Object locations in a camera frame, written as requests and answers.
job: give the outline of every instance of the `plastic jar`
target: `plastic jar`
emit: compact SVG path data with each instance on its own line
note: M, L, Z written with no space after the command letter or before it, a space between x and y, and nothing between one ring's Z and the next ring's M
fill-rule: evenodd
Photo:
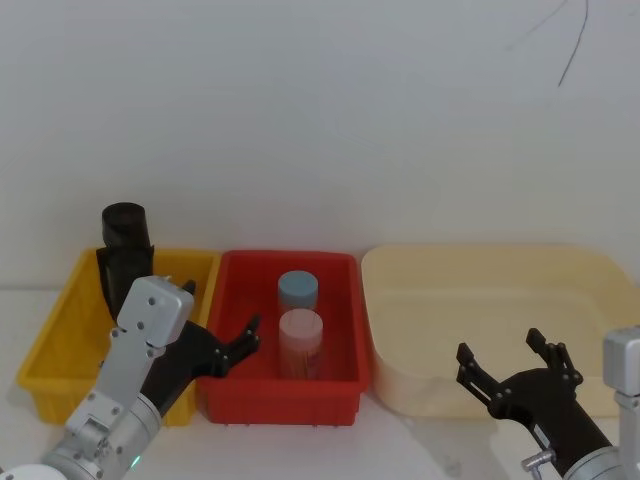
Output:
M278 280L280 314L295 308L314 310L318 302L318 279L309 272L292 270Z
M280 317L280 374L285 378L317 379L323 324L313 310L296 308Z

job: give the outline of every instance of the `red plastic bin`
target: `red plastic bin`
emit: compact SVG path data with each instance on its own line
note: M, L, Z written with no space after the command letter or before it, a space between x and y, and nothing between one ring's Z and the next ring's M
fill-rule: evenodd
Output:
M324 322L318 380L278 373L278 278L306 270L318 279L317 312ZM233 339L254 314L262 317L260 350L224 379L203 378L215 423L353 425L369 382L364 308L355 259L346 254L230 251L220 264L208 329Z

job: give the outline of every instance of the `pink lid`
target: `pink lid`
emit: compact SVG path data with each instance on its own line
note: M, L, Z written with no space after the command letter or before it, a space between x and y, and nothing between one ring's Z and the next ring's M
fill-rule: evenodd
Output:
M322 343L322 319L313 310L296 308L280 317L280 342L292 350L310 350Z

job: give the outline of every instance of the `blue lid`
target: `blue lid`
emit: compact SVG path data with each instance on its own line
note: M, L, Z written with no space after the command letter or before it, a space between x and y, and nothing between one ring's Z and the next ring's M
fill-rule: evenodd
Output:
M309 272L293 270L278 280L278 300L296 308L313 308L318 300L318 279Z

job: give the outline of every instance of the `white table surface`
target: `white table surface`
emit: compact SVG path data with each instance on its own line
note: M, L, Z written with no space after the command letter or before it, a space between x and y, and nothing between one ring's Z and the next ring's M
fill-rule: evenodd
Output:
M61 437L41 423L15 375L57 292L0 291L0 466L33 463ZM617 420L597 423L617 443ZM165 428L128 480L187 478L282 480L530 479L520 460L537 452L519 425L482 421L413 421L363 395L353 427L229 426L197 413L189 427ZM545 466L543 477L558 479Z

